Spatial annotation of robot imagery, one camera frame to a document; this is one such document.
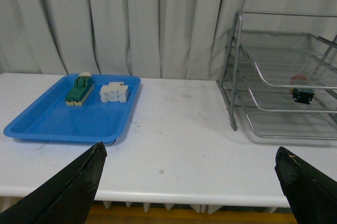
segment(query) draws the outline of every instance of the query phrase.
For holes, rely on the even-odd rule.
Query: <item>curtain fold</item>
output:
[[[217,80],[237,9],[337,14],[337,0],[0,0],[0,72]],[[336,19],[246,15],[244,27],[333,39]]]
[[[56,46],[69,74],[99,74],[93,51],[90,0],[47,0]]]
[[[102,74],[131,74],[127,0],[90,0],[96,58]]]
[[[158,0],[128,0],[133,75],[160,78]]]
[[[17,14],[5,18],[3,22],[13,21],[18,30],[19,38],[11,47],[13,53],[4,53],[2,58],[7,61],[15,60],[14,70],[11,72],[65,74],[66,71],[60,60],[59,54],[53,42],[48,23],[40,0],[12,0],[18,4],[15,8]]]

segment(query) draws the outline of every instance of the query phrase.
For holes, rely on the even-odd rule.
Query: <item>plastic tray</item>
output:
[[[65,96],[78,74],[60,79],[4,130],[8,137],[29,141],[113,144],[127,123],[141,80],[135,76],[92,75],[95,88],[82,106],[68,106]],[[126,103],[100,99],[102,85],[128,85]]]

